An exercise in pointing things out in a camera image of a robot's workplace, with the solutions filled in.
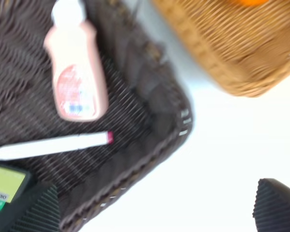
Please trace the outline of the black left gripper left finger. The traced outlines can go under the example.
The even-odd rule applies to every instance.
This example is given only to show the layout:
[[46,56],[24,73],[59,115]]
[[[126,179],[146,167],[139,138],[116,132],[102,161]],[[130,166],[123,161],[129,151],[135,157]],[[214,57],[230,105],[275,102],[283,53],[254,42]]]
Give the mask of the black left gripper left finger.
[[6,232],[58,232],[60,210],[57,188],[39,183],[7,209]]

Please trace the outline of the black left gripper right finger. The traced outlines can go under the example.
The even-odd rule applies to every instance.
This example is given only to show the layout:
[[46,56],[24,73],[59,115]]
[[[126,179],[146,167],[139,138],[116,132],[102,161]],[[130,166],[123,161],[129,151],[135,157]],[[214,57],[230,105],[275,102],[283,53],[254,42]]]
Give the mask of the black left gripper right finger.
[[290,232],[290,188],[273,178],[260,179],[252,215],[259,232]]

